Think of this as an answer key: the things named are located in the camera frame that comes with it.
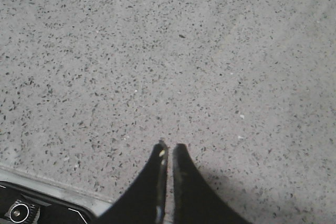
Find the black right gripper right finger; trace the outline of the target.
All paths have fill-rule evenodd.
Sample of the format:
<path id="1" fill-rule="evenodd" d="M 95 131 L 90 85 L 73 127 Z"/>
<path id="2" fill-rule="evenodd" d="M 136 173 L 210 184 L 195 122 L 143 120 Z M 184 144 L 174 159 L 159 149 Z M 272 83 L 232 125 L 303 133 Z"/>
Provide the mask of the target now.
<path id="1" fill-rule="evenodd" d="M 173 178 L 174 223 L 249 223 L 211 189 L 184 144 L 173 151 Z"/>

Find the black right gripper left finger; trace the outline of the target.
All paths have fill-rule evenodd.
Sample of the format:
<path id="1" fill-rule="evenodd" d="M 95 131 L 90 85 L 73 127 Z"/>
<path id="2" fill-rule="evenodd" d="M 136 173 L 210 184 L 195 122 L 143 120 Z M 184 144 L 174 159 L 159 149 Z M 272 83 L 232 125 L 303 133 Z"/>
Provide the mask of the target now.
<path id="1" fill-rule="evenodd" d="M 130 187 L 92 223 L 163 223 L 167 163 L 167 145 L 159 141 Z"/>

